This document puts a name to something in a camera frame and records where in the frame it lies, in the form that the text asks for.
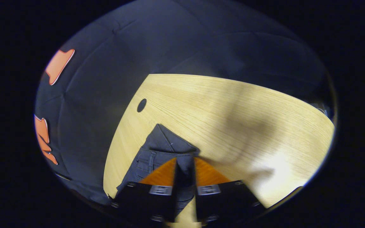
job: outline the black cloth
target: black cloth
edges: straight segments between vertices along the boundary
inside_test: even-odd
[[[116,189],[119,193],[128,182],[141,181],[155,169],[176,157],[177,166],[184,174],[176,180],[180,189],[177,195],[177,209],[178,212],[181,212],[194,197],[191,173],[194,163],[192,159],[199,153],[200,150],[197,147],[174,134],[163,125],[156,124],[133,159],[122,183]]]
[[[206,75],[295,97],[325,71],[287,28],[229,0],[138,0],[87,25],[60,47],[75,53],[54,85],[44,72],[35,114],[45,118],[54,172],[87,199],[108,204],[107,153],[123,113],[148,74]]]

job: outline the wooden table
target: wooden table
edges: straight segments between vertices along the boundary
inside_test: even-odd
[[[137,112],[144,98],[147,104]],[[157,123],[197,146],[200,157],[229,179],[242,179],[265,207],[311,178],[334,132],[322,112],[269,88],[207,76],[152,74],[130,101],[113,136],[103,180],[106,194],[115,196]],[[194,203],[178,221],[194,221]]]

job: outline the orange logo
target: orange logo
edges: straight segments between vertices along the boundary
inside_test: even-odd
[[[40,149],[42,149],[43,155],[51,160],[55,165],[58,165],[53,154],[50,153],[52,149],[47,145],[50,142],[48,133],[48,123],[45,118],[39,119],[35,115],[35,128],[37,141],[39,142]]]
[[[49,84],[51,86],[55,82],[57,82],[58,77],[60,76],[67,63],[70,61],[71,57],[74,55],[74,52],[74,49],[70,49],[68,52],[62,52],[58,50],[53,56],[52,60],[46,67],[46,73],[50,77]]]

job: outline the dark fabric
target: dark fabric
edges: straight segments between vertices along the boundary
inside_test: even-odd
[[[47,163],[89,199],[106,197],[103,172],[113,135],[148,74],[227,78],[308,97],[325,71],[284,26],[229,0],[134,1],[60,47],[69,49],[75,53],[53,86],[42,74],[35,114],[47,120],[58,161]],[[99,190],[83,193],[78,183]]]
[[[177,180],[180,189],[177,196],[179,213],[194,197],[190,170],[193,168],[193,156],[197,156],[199,153],[198,148],[163,125],[156,124],[133,159],[122,183],[116,189],[120,192],[128,182],[139,182],[155,169],[176,157],[178,168],[184,174],[179,176]]]

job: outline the light wood surface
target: light wood surface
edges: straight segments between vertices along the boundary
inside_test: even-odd
[[[147,104],[139,113],[144,98]],[[229,179],[242,179],[265,207],[311,178],[334,132],[319,110],[269,88],[207,76],[152,74],[113,136],[103,180],[111,197],[157,123],[197,146],[200,157]],[[192,205],[177,220],[192,220]]]

